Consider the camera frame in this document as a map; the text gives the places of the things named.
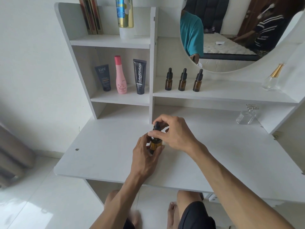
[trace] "black dropper bulb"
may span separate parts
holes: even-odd
[[[160,123],[158,121],[156,121],[156,123],[155,123],[155,125],[153,127],[153,130],[161,131]]]
[[[168,69],[168,73],[166,76],[166,79],[172,79],[173,78],[173,73],[171,72],[171,67]]]
[[[201,80],[202,80],[202,78],[203,78],[202,72],[203,72],[203,69],[200,69],[200,70],[199,70],[199,73],[197,74],[196,80],[198,80],[198,81],[201,81]]]
[[[181,73],[181,79],[186,80],[187,76],[188,76],[188,74],[186,73],[186,68],[185,68],[185,69],[183,69],[183,72]]]

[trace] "white vanity desk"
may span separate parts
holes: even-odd
[[[305,203],[305,176],[271,135],[305,97],[305,77],[298,72],[302,71],[304,34],[298,36],[299,29],[296,29],[289,41],[285,40],[264,59],[239,71],[226,74],[204,71],[204,78],[212,81],[204,88],[203,80],[201,91],[195,93],[191,89],[199,69],[185,58],[177,37],[179,9],[135,7],[134,10],[135,28],[141,38],[123,42],[116,35],[115,7],[100,7],[104,33],[109,35],[105,37],[87,35],[79,4],[55,4],[93,117],[54,172],[123,183],[130,172],[132,150],[138,138],[152,130],[153,119],[165,113],[184,117],[211,154],[261,198]],[[305,25],[305,19],[301,21],[299,24]],[[130,84],[124,96],[115,89],[113,56],[116,54],[122,57],[124,74]],[[148,61],[147,87],[141,96],[135,91],[132,59]],[[281,74],[283,79],[278,89],[266,92],[259,83],[279,62],[287,63],[287,69]],[[94,66],[102,64],[109,64],[113,75],[110,92],[100,90],[94,71]],[[173,68],[175,78],[180,77],[183,68],[188,69],[186,91],[177,93],[176,81],[172,91],[164,90],[169,67]],[[235,119],[245,104],[257,104],[261,110],[251,125],[238,125]],[[165,147],[155,173],[145,185],[213,192],[195,162],[169,146]]]

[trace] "desk top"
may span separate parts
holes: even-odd
[[[88,121],[54,172],[123,183],[138,138],[153,128],[148,124],[148,112],[146,106],[107,104],[100,119]],[[161,113],[184,117],[210,153],[261,198],[305,202],[305,176],[257,120],[238,125],[236,111],[155,106],[154,117]],[[168,145],[145,184],[213,192],[196,163]]]

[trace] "teal t-shirt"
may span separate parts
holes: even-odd
[[[203,56],[203,25],[199,17],[185,11],[180,19],[180,34],[188,56]]]

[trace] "tamara bottle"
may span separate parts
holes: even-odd
[[[185,68],[185,69],[183,69],[183,73],[181,74],[181,79],[179,81],[179,87],[178,87],[179,91],[185,90],[187,76],[188,76],[188,74],[186,73],[186,68]]]
[[[153,127],[153,130],[158,130],[158,131],[161,131],[161,127],[160,127],[160,124],[159,122],[157,121],[155,123],[155,126]],[[149,145],[149,152],[151,154],[153,154],[155,152],[155,150],[159,147],[159,146],[162,146],[162,140],[159,139],[159,138],[155,138],[155,137],[151,137],[150,138],[150,145]]]
[[[278,82],[278,76],[280,75],[280,72],[281,72],[283,66],[284,66],[284,64],[280,63],[278,65],[278,68],[275,69],[275,71],[264,80],[264,82],[262,83],[263,88],[269,90],[269,89],[272,89],[275,87],[275,85]]]
[[[121,56],[115,56],[115,67],[116,67],[116,89],[119,94],[127,93],[127,83],[124,77]]]
[[[248,111],[241,111],[239,117],[236,119],[236,122],[240,125],[249,125],[252,123],[256,116],[254,110],[259,109],[255,104],[247,104]]]
[[[203,77],[203,69],[200,69],[199,73],[197,74],[195,83],[194,83],[194,87],[193,87],[193,91],[194,92],[199,92],[200,87],[201,87],[201,83],[202,83],[202,77]]]
[[[173,84],[173,73],[171,72],[171,67],[168,69],[168,73],[165,81],[165,90],[170,91]]]

